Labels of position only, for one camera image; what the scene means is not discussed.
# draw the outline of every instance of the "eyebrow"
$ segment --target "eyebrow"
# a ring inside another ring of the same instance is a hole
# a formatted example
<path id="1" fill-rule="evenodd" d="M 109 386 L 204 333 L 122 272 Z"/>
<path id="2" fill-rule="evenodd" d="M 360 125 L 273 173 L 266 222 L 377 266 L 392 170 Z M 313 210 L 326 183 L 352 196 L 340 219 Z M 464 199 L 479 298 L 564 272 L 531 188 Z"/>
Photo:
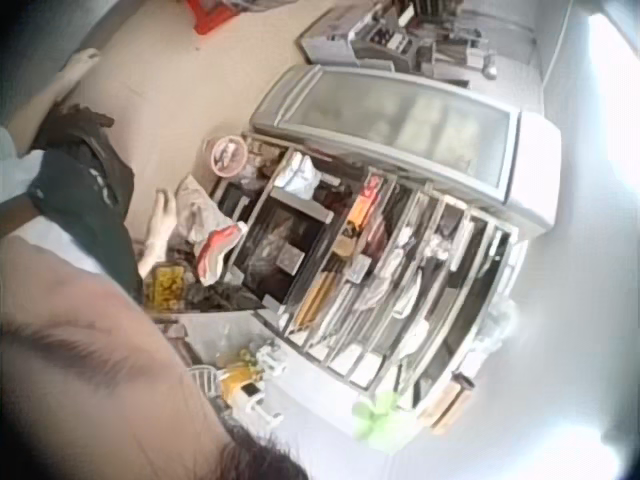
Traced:
<path id="1" fill-rule="evenodd" d="M 29 351 L 96 388 L 111 391 L 123 383 L 157 377 L 162 372 L 148 355 L 101 341 L 99 337 L 107 333 L 98 329 L 75 323 L 33 329 L 6 320 L 2 322 L 2 343 Z M 69 338 L 62 335 L 61 328 L 84 330 L 90 335 Z"/>

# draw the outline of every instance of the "person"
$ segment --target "person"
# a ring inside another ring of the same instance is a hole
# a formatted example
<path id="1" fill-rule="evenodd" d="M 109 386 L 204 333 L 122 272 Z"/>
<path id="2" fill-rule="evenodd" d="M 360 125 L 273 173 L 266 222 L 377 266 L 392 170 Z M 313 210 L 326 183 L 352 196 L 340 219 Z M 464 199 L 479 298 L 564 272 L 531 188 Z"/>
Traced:
<path id="1" fill-rule="evenodd" d="M 98 60 L 74 55 L 0 128 L 3 478 L 307 479 L 218 417 L 136 302 L 175 202 L 158 194 L 136 265 L 133 173 L 98 128 L 110 119 L 51 117 Z"/>

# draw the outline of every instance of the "tiled floor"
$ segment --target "tiled floor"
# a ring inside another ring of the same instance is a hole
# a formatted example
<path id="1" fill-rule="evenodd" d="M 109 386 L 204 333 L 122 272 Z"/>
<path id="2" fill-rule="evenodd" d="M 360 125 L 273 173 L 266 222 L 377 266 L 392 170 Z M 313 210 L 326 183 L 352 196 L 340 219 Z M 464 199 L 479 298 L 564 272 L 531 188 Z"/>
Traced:
<path id="1" fill-rule="evenodd" d="M 300 0 L 198 36 L 184 2 L 149 0 L 113 37 L 70 101 L 116 120 L 112 142 L 136 173 L 133 238 L 144 235 L 156 188 L 175 188 L 189 172 L 211 183 L 198 158 L 203 139 L 247 128 L 278 76 L 303 61 L 295 38 L 334 3 Z"/>

